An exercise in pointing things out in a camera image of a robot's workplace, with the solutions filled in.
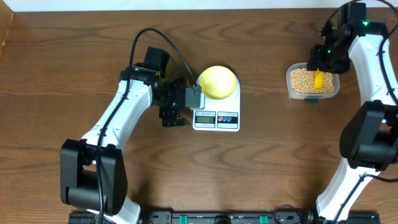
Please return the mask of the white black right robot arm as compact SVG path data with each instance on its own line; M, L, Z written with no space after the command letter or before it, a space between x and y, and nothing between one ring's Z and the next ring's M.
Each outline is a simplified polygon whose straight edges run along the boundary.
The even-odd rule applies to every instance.
M354 64L362 106L340 136L343 157L329 186L317 198L317 209L297 215L299 223L379 223L377 214L349 212L372 179L397 162L397 86L389 70L387 41L391 32L366 19L366 6L350 1L336 11L338 25L327 21L322 45L311 49L309 71L345 73Z

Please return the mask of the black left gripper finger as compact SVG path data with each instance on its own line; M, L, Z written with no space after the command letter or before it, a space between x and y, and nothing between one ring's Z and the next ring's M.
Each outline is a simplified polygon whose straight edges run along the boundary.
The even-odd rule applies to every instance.
M172 128L177 126L189 126L190 122L186 118L162 118L162 126L166 128Z
M185 107L190 109L205 108L205 94L201 92L200 85L193 85L185 89Z

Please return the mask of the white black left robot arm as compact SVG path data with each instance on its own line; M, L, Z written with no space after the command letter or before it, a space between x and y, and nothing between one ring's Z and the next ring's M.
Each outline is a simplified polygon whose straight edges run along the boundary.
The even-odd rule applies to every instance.
M182 108L203 108L205 95L185 78L165 81L165 66L137 63L121 72L118 90L102 117L80 140L60 151L60 198L95 214L95 223L139 223L142 210L127 196L123 151L139 118L159 106L164 127L185 126Z

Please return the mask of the yellow plastic scoop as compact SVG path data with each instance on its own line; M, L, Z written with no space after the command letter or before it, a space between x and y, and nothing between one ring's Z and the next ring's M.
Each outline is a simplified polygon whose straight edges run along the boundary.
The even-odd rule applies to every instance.
M313 76L314 76L313 87L315 90L320 90L324 84L324 73L317 70L313 72Z

